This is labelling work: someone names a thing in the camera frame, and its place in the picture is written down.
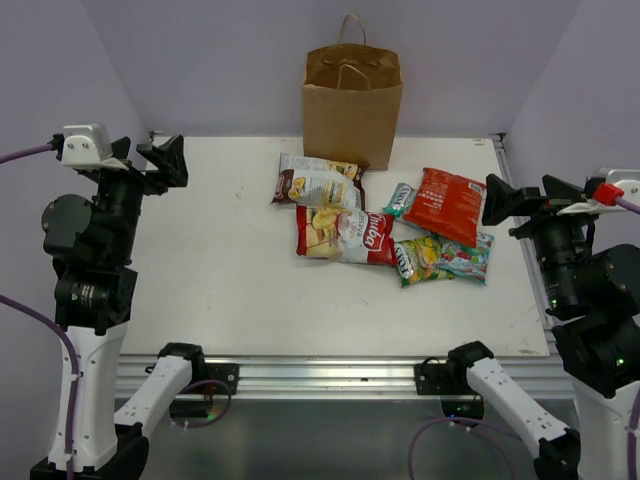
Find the red orange snack bag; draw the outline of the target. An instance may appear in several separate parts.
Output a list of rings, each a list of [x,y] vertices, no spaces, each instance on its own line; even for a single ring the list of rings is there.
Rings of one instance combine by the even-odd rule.
[[[485,195],[484,183],[427,167],[403,219],[464,246],[475,247]]]

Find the brown white chips bag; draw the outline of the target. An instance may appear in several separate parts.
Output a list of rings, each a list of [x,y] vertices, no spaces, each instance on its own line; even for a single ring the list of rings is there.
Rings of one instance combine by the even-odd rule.
[[[358,164],[281,153],[272,204],[365,208]]]

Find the red cassava chips bag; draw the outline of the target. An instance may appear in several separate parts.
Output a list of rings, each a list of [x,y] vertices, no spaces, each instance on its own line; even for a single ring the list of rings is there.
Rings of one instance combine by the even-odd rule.
[[[341,263],[395,266],[394,221],[384,213],[297,205],[296,253]]]

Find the brown paper bag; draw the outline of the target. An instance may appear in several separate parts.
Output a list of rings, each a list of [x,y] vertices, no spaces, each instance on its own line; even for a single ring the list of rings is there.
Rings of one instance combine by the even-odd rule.
[[[303,150],[311,157],[345,161],[372,170],[389,167],[403,95],[397,53],[345,41],[348,21],[366,30],[353,13],[337,41],[307,54],[301,87]]]

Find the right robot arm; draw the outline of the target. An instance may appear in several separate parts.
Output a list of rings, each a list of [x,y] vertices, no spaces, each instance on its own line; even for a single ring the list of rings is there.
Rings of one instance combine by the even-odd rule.
[[[526,445],[541,479],[637,478],[639,250],[620,244],[594,252],[592,245],[601,215],[638,211],[638,172],[603,168],[580,187],[548,175],[541,187],[521,189],[489,175],[486,186],[483,223],[519,217],[510,235],[533,244],[579,425],[549,414],[479,341],[445,361],[418,363],[417,393],[488,401]]]

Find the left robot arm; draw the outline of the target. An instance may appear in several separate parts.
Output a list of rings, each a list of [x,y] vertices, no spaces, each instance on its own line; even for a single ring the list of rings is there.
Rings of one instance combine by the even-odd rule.
[[[34,479],[137,479],[150,438],[174,399],[202,391],[234,395],[213,377],[203,349],[173,342],[121,407],[117,368],[132,317],[137,273],[131,266],[142,202],[188,182],[184,139],[135,147],[151,169],[135,168],[128,138],[110,141],[97,127],[70,128],[49,144],[59,162],[92,180],[93,197],[67,194],[44,210],[43,248],[51,257],[54,326],[62,347],[60,411],[53,444]]]

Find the teal red Fox's candy bag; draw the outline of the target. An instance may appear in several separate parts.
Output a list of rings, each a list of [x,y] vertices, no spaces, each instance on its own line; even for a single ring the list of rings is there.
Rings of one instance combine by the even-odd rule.
[[[489,256],[494,243],[493,235],[478,232],[475,247],[465,246],[442,236],[439,240],[439,268],[454,276],[486,284]]]

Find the mint green Fox's candy bag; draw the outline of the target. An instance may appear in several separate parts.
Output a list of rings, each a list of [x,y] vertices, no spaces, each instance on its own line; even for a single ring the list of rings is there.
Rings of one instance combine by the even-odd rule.
[[[398,183],[383,212],[398,220],[402,219],[410,211],[416,194],[417,190],[411,185],[404,182]]]

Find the yellow green Fox's candy bag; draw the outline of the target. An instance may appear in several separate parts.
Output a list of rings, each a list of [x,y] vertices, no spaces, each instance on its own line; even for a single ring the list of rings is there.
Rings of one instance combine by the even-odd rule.
[[[431,235],[394,244],[396,268],[402,288],[435,280],[450,280],[453,274],[438,266],[440,241]]]

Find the aluminium right side rail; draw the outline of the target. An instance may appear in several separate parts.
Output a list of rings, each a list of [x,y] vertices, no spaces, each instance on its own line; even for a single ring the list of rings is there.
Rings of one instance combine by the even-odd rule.
[[[502,179],[512,186],[515,186],[518,182],[514,175],[512,162],[508,157],[505,140],[506,134],[492,134],[490,138],[493,142]],[[525,217],[510,217],[501,224],[501,227],[505,225],[507,227],[518,227],[521,226],[524,221]],[[531,359],[527,360],[528,362],[534,361],[534,358],[539,359],[536,361],[542,361],[542,358],[558,357],[556,341],[551,333],[554,321],[545,313],[547,306],[546,297],[544,296],[541,274],[536,264],[533,244],[530,240],[515,240],[509,235],[507,235],[507,240],[518,243],[518,248],[523,256],[523,262],[526,268],[526,285],[533,300],[527,302],[526,312],[516,317],[517,320],[515,321],[516,326],[526,327],[526,339],[523,338],[519,340],[516,347],[508,350],[508,353],[500,354],[500,356],[505,358],[517,356],[523,360],[525,358]],[[544,347],[540,346],[540,348],[538,348],[534,340],[543,340]]]

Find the aluminium rail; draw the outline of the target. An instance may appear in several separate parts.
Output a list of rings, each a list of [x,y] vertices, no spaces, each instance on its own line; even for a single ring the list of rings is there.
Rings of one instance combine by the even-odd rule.
[[[502,179],[512,186],[515,186],[518,182],[514,175],[512,162],[508,157],[505,140],[506,134],[492,134],[490,138],[493,142]],[[521,226],[524,221],[525,217],[510,217],[501,224],[501,227],[505,225],[507,227],[518,227]],[[536,361],[542,361],[542,358],[558,357],[556,341],[551,333],[554,321],[545,313],[547,306],[546,297],[544,296],[541,274],[536,264],[533,244],[530,240],[515,240],[509,235],[507,235],[507,240],[518,243],[518,248],[523,256],[523,262],[526,268],[526,285],[533,300],[527,302],[526,312],[516,317],[517,320],[515,321],[516,326],[526,327],[526,339],[523,338],[519,340],[516,347],[508,350],[508,353],[500,354],[500,356],[505,358],[517,356],[523,360],[525,358],[531,359],[527,360],[528,362],[534,361],[534,358],[539,359]],[[540,348],[538,348],[534,340],[543,340],[544,347],[540,346]]]
[[[415,357],[206,358],[238,366],[237,394],[246,400],[410,400],[417,396]],[[557,355],[499,360],[503,370],[536,400],[570,400],[573,389]]]

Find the aluminium front rail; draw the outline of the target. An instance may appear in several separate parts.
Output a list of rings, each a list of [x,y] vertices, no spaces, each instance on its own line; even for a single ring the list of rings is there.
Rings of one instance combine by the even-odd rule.
[[[410,400],[417,396],[415,357],[206,358],[238,366],[237,394],[246,400]],[[570,400],[573,389],[557,355],[499,360],[503,370],[536,400]]]

